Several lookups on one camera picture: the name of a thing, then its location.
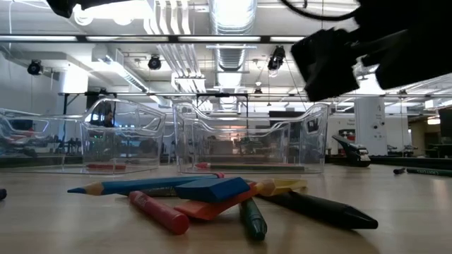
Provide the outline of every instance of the black machine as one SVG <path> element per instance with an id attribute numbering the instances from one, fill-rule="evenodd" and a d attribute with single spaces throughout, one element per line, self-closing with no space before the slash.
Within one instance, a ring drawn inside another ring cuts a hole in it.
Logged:
<path id="1" fill-rule="evenodd" d="M 70 18 L 73 7 L 84 10 L 124 0 L 47 0 L 53 12 Z M 280 0 L 301 16 L 326 22 L 353 18 L 353 31 L 321 29 L 292 46 L 311 101 L 356 90 L 357 59 L 379 64 L 375 75 L 382 89 L 408 85 L 452 72 L 449 10 L 452 1 L 357 0 L 360 6 L 341 16 L 322 16 Z M 303 7 L 308 7 L 307 0 Z"/>
<path id="2" fill-rule="evenodd" d="M 368 167 L 370 165 L 369 152 L 365 146 L 355 144 L 339 135 L 333 135 L 333 138 L 344 148 L 348 165 L 353 167 Z"/>

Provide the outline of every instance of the spotlight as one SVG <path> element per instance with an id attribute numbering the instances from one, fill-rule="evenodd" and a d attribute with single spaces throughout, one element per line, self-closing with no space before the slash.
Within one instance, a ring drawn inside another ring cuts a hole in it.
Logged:
<path id="1" fill-rule="evenodd" d="M 30 75 L 42 75 L 44 68 L 41 65 L 41 60 L 32 60 L 27 68 L 27 72 Z"/>
<path id="2" fill-rule="evenodd" d="M 162 67 L 162 62 L 160 61 L 160 56 L 153 55 L 150 57 L 148 67 L 151 70 L 158 70 L 160 67 Z"/>
<path id="3" fill-rule="evenodd" d="M 269 71 L 277 71 L 282 64 L 284 63 L 285 58 L 285 50 L 283 46 L 276 46 L 275 51 L 270 57 L 270 61 L 268 61 L 268 70 Z"/>

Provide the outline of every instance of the ceiling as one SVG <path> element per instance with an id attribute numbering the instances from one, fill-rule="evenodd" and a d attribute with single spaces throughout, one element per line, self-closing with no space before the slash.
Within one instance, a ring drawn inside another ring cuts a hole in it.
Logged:
<path id="1" fill-rule="evenodd" d="M 94 19 L 86 26 L 77 25 L 75 20 L 67 20 L 55 15 L 40 0 L 26 0 L 26 3 L 34 4 L 44 8 L 29 6 L 24 3 L 9 0 L 0 0 L 0 33 L 13 34 L 87 34 L 87 35 L 120 35 L 120 34 L 146 34 L 143 28 L 143 20 L 135 19 L 129 25 L 117 25 L 113 20 Z M 308 10 L 322 14 L 322 1 L 309 1 Z M 357 7 L 353 0 L 327 0 L 323 5 L 323 14 L 337 16 L 344 14 Z M 190 29 L 195 35 L 207 35 L 210 33 L 208 1 L 192 0 L 189 2 Z M 353 20 L 339 23 L 321 23 L 295 15 L 283 8 L 277 0 L 258 0 L 256 20 L 254 23 L 254 35 L 310 35 L 321 28 L 344 28 L 353 30 L 357 26 Z M 64 53 L 66 61 L 49 57 L 43 63 L 47 68 L 63 70 L 66 65 L 83 65 L 90 72 L 90 86 L 106 87 L 111 91 L 128 92 L 130 85 L 119 75 L 100 68 L 99 62 L 92 61 L 92 50 L 94 44 L 19 44 L 11 45 L 11 53 L 16 61 L 28 64 L 31 60 L 30 54 L 36 52 L 59 52 Z M 147 67 L 151 54 L 159 54 L 155 44 L 108 44 L 111 52 L 118 49 L 124 54 L 124 64 L 130 68 L 142 80 L 149 82 L 150 86 L 158 88 L 156 92 L 172 91 L 170 85 L 172 72 L 163 61 L 159 71 L 151 71 Z M 273 52 L 275 45 L 258 44 L 255 49 L 248 50 L 246 57 L 246 73 L 242 76 L 241 86 L 243 90 L 252 93 L 256 88 L 256 81 L 261 82 L 264 93 L 288 93 L 301 91 L 304 81 L 299 74 L 290 54 L 290 45 L 285 45 L 286 61 L 278 71 L 278 76 L 269 78 L 266 68 L 268 56 Z M 8 44 L 0 44 L 1 51 L 10 49 Z M 213 88 L 216 82 L 215 64 L 213 50 L 206 49 L 204 44 L 195 44 L 196 56 L 201 67 L 202 74 L 206 77 L 206 88 Z M 376 84 L 369 85 L 368 81 L 362 83 L 362 89 L 358 93 L 379 92 Z M 447 93 L 452 88 L 452 79 L 445 77 L 431 80 L 424 85 L 411 86 L 410 93 Z M 283 101 L 299 101 L 299 98 L 281 98 Z M 389 102 L 397 102 L 398 99 L 387 99 Z M 411 102 L 423 102 L 425 99 L 411 99 Z"/>

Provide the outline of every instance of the ventilation duct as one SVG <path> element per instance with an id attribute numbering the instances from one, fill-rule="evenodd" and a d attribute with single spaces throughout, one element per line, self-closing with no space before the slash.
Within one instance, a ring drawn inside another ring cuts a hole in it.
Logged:
<path id="1" fill-rule="evenodd" d="M 256 17 L 257 0 L 209 0 L 210 26 L 214 35 L 250 35 Z M 238 88 L 242 80 L 246 58 L 246 49 L 216 49 L 215 60 L 218 71 L 217 80 L 223 88 Z M 220 103 L 230 103 L 229 98 L 220 99 Z M 222 105 L 231 109 L 233 105 Z"/>

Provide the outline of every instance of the table surface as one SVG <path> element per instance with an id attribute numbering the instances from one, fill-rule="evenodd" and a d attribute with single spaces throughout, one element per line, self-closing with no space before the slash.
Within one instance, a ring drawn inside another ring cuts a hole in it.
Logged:
<path id="1" fill-rule="evenodd" d="M 172 167 L 124 176 L 0 173 L 0 188 L 8 191 L 0 202 L 0 253 L 452 253 L 452 180 L 394 176 L 393 169 L 328 165 L 324 174 L 244 175 L 307 179 L 308 194 L 347 203 L 379 221 L 376 230 L 347 231 L 256 199 L 268 225 L 261 243 L 246 238 L 237 206 L 173 236 L 125 197 L 66 193 L 93 181 L 174 176 Z"/>

